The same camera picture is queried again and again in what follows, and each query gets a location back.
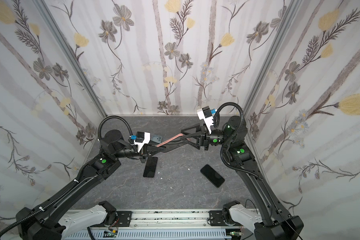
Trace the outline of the light blue phone case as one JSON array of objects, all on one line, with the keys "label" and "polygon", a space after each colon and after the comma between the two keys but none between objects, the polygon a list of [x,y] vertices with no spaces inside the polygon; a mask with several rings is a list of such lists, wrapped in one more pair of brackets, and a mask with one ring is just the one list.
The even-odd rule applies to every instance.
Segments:
[{"label": "light blue phone case", "polygon": [[160,144],[162,142],[163,137],[162,136],[158,136],[158,135],[152,135],[151,136],[151,141],[156,143],[156,144]]}]

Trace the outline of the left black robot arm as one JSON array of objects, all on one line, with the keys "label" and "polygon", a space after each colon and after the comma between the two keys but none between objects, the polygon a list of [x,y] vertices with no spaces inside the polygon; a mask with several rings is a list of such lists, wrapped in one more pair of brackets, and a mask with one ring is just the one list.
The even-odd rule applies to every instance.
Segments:
[{"label": "left black robot arm", "polygon": [[[102,135],[103,125],[112,119],[123,122],[129,132],[128,140],[124,140],[119,130],[108,131]],[[84,227],[98,225],[105,220],[113,225],[117,221],[116,209],[107,201],[97,205],[100,208],[97,220],[95,217],[85,217],[65,223],[64,214],[94,187],[108,179],[120,166],[121,158],[132,159],[138,157],[148,160],[157,153],[163,153],[175,144],[182,144],[187,140],[179,134],[173,140],[158,145],[151,144],[149,133],[133,134],[128,122],[119,116],[104,118],[98,127],[99,153],[85,163],[77,176],[55,195],[37,205],[33,209],[23,208],[16,215],[16,221],[0,231],[0,239],[10,230],[17,228],[23,240],[62,240],[70,230],[79,231]]]}]

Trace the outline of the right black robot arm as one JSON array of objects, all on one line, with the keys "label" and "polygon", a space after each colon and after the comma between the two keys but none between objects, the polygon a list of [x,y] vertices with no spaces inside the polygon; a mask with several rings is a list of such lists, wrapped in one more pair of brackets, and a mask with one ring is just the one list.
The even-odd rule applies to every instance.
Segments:
[{"label": "right black robot arm", "polygon": [[257,240],[301,239],[303,221],[299,216],[291,215],[277,198],[245,143],[248,129],[242,108],[227,102],[216,110],[199,109],[197,115],[204,124],[195,125],[196,131],[191,134],[182,130],[182,140],[198,150],[220,146],[223,164],[240,176],[258,208],[254,213],[238,201],[230,202],[223,206],[223,222],[228,226],[243,226]]}]

